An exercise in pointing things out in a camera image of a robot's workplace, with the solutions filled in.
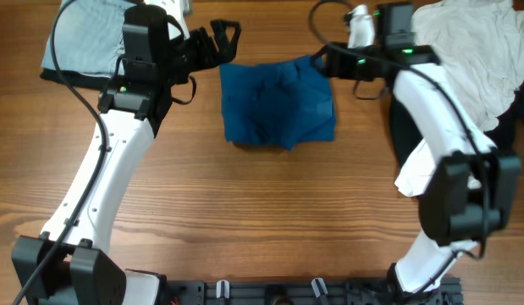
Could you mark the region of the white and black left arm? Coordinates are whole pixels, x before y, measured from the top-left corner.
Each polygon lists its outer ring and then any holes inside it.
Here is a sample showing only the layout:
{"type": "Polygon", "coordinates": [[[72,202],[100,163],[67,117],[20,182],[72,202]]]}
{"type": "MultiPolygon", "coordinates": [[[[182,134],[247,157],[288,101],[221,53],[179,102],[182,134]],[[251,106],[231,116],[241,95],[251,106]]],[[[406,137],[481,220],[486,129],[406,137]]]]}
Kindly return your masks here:
{"type": "Polygon", "coordinates": [[[91,144],[65,198],[36,237],[21,236],[12,261],[29,304],[166,304],[162,274],[121,269],[108,255],[130,179],[171,106],[173,86],[231,62],[241,27],[214,19],[189,30],[181,10],[140,3],[124,11],[123,52],[105,83],[91,144]]]}

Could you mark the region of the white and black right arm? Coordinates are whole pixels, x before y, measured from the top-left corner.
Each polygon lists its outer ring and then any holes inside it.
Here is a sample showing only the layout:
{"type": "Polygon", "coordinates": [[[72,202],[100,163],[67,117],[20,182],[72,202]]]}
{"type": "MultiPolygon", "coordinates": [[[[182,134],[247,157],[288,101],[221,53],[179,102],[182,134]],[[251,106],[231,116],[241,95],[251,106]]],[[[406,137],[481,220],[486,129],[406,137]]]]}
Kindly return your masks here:
{"type": "Polygon", "coordinates": [[[412,15],[409,2],[380,4],[375,14],[350,5],[349,40],[325,42],[319,69],[358,83],[383,79],[433,156],[435,170],[418,197],[421,232],[387,277],[401,304],[431,298],[460,257],[483,258],[488,238],[509,222],[521,173],[520,158],[500,151],[468,116],[436,52],[416,44],[412,15]]]}

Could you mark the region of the dark blue t-shirt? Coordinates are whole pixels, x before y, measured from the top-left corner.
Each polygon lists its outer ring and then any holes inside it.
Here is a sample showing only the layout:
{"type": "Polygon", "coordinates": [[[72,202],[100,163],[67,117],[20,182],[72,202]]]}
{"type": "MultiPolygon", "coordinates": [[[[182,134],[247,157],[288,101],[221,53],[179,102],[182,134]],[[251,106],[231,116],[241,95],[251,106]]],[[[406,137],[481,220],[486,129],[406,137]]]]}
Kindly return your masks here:
{"type": "Polygon", "coordinates": [[[290,151],[298,143],[335,138],[331,85],[309,56],[253,66],[223,64],[219,74],[227,141],[290,151]]]}

